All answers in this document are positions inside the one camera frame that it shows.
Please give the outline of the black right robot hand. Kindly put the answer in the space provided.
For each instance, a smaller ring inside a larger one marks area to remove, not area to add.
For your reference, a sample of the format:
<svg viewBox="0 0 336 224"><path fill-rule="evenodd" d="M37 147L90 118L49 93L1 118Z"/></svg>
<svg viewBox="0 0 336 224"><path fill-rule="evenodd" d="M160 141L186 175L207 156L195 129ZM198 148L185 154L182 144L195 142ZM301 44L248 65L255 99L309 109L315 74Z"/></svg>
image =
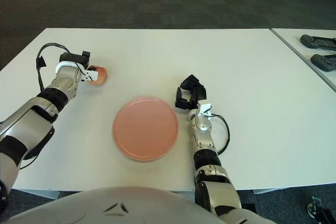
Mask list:
<svg viewBox="0 0 336 224"><path fill-rule="evenodd" d="M182 90L189 91L191 97L189 100L182 98ZM199 82L199 80L193 75L189 75L177 88L175 107L183 110L192 110L198 108L198 102L200 100L206 100L206 89Z"/></svg>

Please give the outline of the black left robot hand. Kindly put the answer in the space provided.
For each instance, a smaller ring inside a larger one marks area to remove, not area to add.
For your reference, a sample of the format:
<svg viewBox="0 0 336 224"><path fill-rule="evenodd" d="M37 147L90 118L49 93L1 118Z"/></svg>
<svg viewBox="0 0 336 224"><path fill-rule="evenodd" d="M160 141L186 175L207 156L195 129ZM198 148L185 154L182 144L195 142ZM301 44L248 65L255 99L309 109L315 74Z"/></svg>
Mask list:
<svg viewBox="0 0 336 224"><path fill-rule="evenodd" d="M63 54L60 55L59 62L70 61L78 65L82 65L85 70L96 71L97 67L89 66L89 59L90 59L90 52L88 51L83 51L82 54L80 55L64 52Z"/></svg>

